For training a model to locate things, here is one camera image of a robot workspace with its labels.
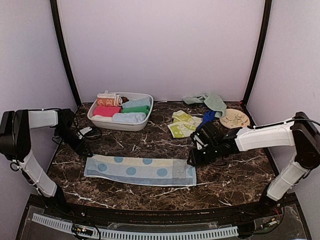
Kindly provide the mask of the orange bunny towel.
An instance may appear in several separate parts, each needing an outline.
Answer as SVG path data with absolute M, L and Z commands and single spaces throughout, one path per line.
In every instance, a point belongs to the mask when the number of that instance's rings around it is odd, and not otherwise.
M 123 103 L 122 95 L 117 93 L 104 93 L 97 94 L 96 104 L 104 107 L 121 107 Z

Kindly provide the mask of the blue polka dot towel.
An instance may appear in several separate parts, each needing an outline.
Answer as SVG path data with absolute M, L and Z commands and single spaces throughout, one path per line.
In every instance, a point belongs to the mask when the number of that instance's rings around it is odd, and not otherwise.
M 138 158 L 95 154 L 86 160 L 84 176 L 154 187 L 194 187 L 196 168 L 184 159 Z

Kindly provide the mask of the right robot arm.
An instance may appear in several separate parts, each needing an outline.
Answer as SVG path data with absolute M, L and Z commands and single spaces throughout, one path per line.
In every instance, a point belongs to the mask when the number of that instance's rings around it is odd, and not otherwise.
M 195 147 L 189 152 L 187 164 L 193 167 L 208 165 L 217 158 L 253 149 L 290 146 L 295 156 L 282 172 L 268 185 L 255 213 L 266 217 L 275 208 L 275 202 L 300 179 L 320 165 L 320 132 L 317 122 L 304 112 L 282 122 L 230 129 L 220 132 L 213 123 L 207 122 L 191 134 Z

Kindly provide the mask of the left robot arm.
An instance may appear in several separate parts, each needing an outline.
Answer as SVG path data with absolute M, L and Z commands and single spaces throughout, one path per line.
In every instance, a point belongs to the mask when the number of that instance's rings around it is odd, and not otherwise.
M 60 137 L 79 156 L 90 158 L 93 152 L 83 138 L 71 130 L 75 118 L 69 108 L 21 109 L 5 111 L 0 122 L 0 153 L 17 166 L 30 185 L 47 198 L 63 195 L 58 185 L 50 179 L 36 160 L 30 130 L 54 128 Z

